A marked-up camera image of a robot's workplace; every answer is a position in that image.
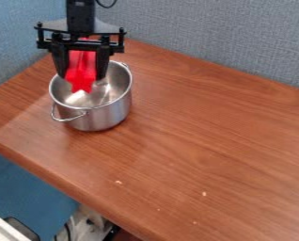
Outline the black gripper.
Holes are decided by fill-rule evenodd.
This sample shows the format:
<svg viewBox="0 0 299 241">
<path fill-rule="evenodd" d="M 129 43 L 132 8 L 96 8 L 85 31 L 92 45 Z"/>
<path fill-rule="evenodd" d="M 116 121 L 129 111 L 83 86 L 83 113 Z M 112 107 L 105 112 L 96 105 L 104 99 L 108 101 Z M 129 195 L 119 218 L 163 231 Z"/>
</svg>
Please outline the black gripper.
<svg viewBox="0 0 299 241">
<path fill-rule="evenodd" d="M 67 18 L 38 22 L 36 30 L 36 47 L 52 52 L 57 75 L 64 78 L 69 66 L 68 50 L 96 51 L 96 79 L 105 77 L 109 56 L 124 52 L 123 27 L 107 24 L 95 18 L 91 22 L 79 20 L 69 25 Z"/>
</svg>

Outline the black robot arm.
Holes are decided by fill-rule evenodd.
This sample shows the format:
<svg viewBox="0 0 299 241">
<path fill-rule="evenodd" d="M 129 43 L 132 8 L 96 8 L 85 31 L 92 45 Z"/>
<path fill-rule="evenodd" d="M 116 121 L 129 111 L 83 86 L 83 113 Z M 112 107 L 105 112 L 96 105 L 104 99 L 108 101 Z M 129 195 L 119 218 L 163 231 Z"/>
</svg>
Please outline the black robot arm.
<svg viewBox="0 0 299 241">
<path fill-rule="evenodd" d="M 65 77 L 69 73 L 71 52 L 93 53 L 93 78 L 105 77 L 109 57 L 124 52 L 125 29 L 107 24 L 96 17 L 96 6 L 111 8 L 99 0 L 65 0 L 65 18 L 37 22 L 36 48 L 52 53 L 57 74 Z"/>
</svg>

